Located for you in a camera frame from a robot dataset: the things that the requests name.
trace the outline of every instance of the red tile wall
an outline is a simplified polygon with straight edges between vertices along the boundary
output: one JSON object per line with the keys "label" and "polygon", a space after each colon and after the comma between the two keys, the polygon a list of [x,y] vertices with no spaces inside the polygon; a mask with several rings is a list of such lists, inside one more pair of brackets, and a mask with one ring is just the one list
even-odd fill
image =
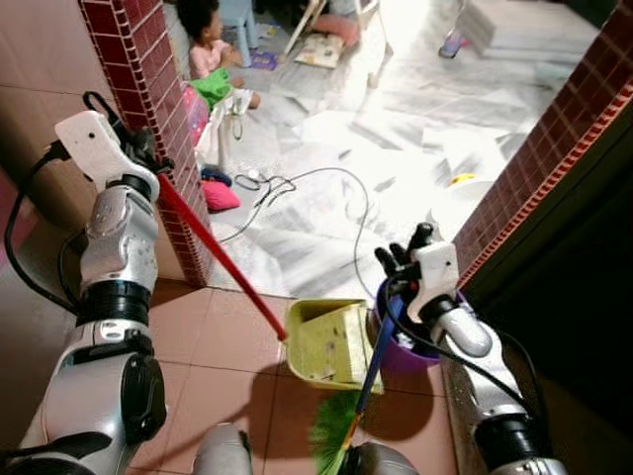
{"label": "red tile wall", "polygon": [[621,0],[523,146],[454,239],[464,285],[633,95],[633,0]]}
{"label": "red tile wall", "polygon": [[[172,158],[168,175],[203,221],[209,214],[200,186],[183,96],[161,0],[78,0],[92,43],[129,128],[151,127],[159,159]],[[211,256],[165,203],[158,210],[187,280],[204,286]]]}

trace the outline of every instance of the green broom bristles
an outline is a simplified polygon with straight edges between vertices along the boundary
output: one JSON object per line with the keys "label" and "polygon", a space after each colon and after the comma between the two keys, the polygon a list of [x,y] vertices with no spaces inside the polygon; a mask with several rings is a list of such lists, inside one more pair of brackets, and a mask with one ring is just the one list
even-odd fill
{"label": "green broom bristles", "polygon": [[345,458],[343,443],[356,416],[360,391],[342,391],[326,400],[310,432],[317,475],[336,475]]}

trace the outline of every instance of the red broom handle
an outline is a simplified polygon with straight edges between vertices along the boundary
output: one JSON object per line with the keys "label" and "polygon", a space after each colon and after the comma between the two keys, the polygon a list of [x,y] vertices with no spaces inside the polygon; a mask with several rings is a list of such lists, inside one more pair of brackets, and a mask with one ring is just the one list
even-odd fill
{"label": "red broom handle", "polygon": [[207,227],[202,224],[196,215],[194,215],[191,208],[187,206],[187,203],[182,199],[180,194],[176,191],[171,182],[165,175],[158,175],[160,180],[160,195],[166,203],[176,210],[181,219],[183,219],[191,228],[198,238],[205,244],[207,249],[214,255],[214,257],[220,262],[220,264],[228,271],[235,282],[239,284],[242,290],[248,295],[255,307],[259,309],[266,321],[273,328],[277,334],[277,338],[280,341],[286,339],[286,332],[284,328],[277,322],[275,315],[270,308],[261,300],[261,297],[257,295],[255,289],[248,283],[246,277],[239,271],[239,269],[230,260],[230,257],[226,255],[222,247],[218,244],[216,239],[207,230]]}

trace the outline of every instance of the dustpan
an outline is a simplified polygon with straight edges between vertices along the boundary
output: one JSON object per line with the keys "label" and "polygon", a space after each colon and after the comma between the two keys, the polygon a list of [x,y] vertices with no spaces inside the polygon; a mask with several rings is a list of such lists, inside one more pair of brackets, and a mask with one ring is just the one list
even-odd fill
{"label": "dustpan", "polygon": [[[360,390],[372,357],[364,300],[301,300],[286,314],[288,366],[321,389]],[[385,392],[380,375],[373,393]]]}

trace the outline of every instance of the stool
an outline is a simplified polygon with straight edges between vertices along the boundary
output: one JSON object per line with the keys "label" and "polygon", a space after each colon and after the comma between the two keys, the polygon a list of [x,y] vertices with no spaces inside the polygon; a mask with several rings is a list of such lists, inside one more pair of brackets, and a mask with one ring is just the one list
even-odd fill
{"label": "stool", "polygon": [[242,66],[250,67],[250,50],[257,48],[257,27],[250,0],[224,0],[220,2],[220,18],[225,26],[236,28],[237,49],[241,53]]}

